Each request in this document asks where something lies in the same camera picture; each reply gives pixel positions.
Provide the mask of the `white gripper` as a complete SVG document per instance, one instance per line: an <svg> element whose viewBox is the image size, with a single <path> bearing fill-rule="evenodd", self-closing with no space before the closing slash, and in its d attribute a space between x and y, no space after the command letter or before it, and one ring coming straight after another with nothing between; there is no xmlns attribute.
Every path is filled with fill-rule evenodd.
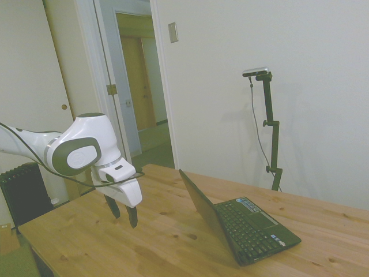
<svg viewBox="0 0 369 277"><path fill-rule="evenodd" d="M105 200L116 219L120 218L121 213L116 201L126 205L129 222L134 229L138 225L138 214L136 206L142 201L140 185L136 179L120 182L116 185L99 187L102 183L92 176L92 182L97 190L103 193Z"/></svg>

